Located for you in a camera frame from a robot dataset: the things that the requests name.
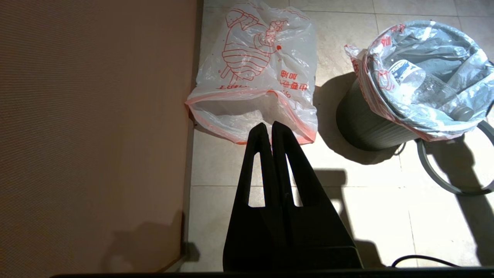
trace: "gray trash can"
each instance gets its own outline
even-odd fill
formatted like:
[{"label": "gray trash can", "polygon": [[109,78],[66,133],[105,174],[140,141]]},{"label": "gray trash can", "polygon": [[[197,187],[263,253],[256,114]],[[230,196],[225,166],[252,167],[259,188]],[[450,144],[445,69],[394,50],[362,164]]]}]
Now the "gray trash can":
[{"label": "gray trash can", "polygon": [[357,81],[336,112],[355,147],[453,139],[485,119],[494,101],[494,65],[466,34],[434,21],[409,21],[368,49],[345,46]]},{"label": "gray trash can", "polygon": [[363,150],[381,150],[418,138],[412,131],[375,114],[356,80],[336,110],[336,124],[345,139]]}]

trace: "beige tile floor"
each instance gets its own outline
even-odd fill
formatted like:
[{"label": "beige tile floor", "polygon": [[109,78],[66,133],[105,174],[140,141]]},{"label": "beige tile floor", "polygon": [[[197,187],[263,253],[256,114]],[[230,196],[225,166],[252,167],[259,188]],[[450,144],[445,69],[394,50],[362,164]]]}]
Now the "beige tile floor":
[{"label": "beige tile floor", "polygon": [[[408,142],[399,155],[361,151],[341,137],[334,121],[335,108],[354,78],[343,51],[345,44],[367,47],[378,33],[394,24],[432,19],[463,30],[493,59],[494,0],[266,2],[271,7],[299,8],[317,27],[316,85],[322,88],[314,95],[314,105],[318,108],[319,132],[316,141],[302,149],[353,235],[364,265],[389,266],[408,254],[430,255],[462,266],[494,265],[494,194],[456,197],[427,175],[414,141]],[[219,23],[233,3],[205,1],[201,62],[210,53]],[[489,120],[494,124],[492,114]],[[471,173],[468,169],[473,169],[479,183],[487,185],[494,178],[494,149],[478,130],[468,133],[465,143],[470,151],[436,146],[435,153],[438,151],[442,160],[436,162],[429,155],[433,167],[441,172],[438,164],[452,161],[460,172]],[[212,136],[200,127],[195,129],[188,236],[199,257],[186,262],[182,271],[222,270],[223,246],[244,151],[244,145]],[[463,156],[454,157],[452,153]],[[258,160],[252,185],[250,203],[262,206]],[[438,264],[409,260],[401,266]]]}]

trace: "beige wall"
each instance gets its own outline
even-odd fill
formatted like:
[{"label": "beige wall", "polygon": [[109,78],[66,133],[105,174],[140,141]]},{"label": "beige wall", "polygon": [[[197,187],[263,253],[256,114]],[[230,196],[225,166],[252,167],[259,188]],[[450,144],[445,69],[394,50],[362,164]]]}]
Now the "beige wall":
[{"label": "beige wall", "polygon": [[0,1],[3,274],[156,271],[179,257],[196,10]]}]

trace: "metal ring stand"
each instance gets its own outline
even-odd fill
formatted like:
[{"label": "metal ring stand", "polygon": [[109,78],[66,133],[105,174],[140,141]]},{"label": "metal ring stand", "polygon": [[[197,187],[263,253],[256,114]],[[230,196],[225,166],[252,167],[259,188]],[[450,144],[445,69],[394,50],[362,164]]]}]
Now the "metal ring stand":
[{"label": "metal ring stand", "polygon": [[[492,128],[486,121],[480,122],[477,127],[487,136],[487,138],[489,138],[489,140],[494,146],[494,128]],[[432,169],[429,159],[427,158],[427,153],[425,151],[425,143],[423,140],[418,141],[417,150],[418,150],[418,157],[420,158],[420,162],[422,163],[422,166],[424,167],[425,171],[437,184],[439,184],[440,187],[446,189],[447,191],[462,196],[485,195],[487,193],[491,193],[492,191],[494,191],[494,181],[492,181],[488,186],[484,187],[479,191],[462,191],[461,189],[443,180],[436,173],[436,171]]]}]

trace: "bottle label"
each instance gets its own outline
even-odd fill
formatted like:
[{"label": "bottle label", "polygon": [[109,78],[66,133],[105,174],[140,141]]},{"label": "bottle label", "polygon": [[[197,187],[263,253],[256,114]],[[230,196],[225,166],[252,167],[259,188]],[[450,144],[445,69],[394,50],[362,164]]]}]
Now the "bottle label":
[{"label": "bottle label", "polygon": [[407,60],[399,60],[398,62],[394,63],[389,71],[391,74],[394,76],[396,82],[398,82],[399,85],[403,82],[403,80],[413,72],[420,70],[421,68],[417,67],[416,65],[408,62]]}]

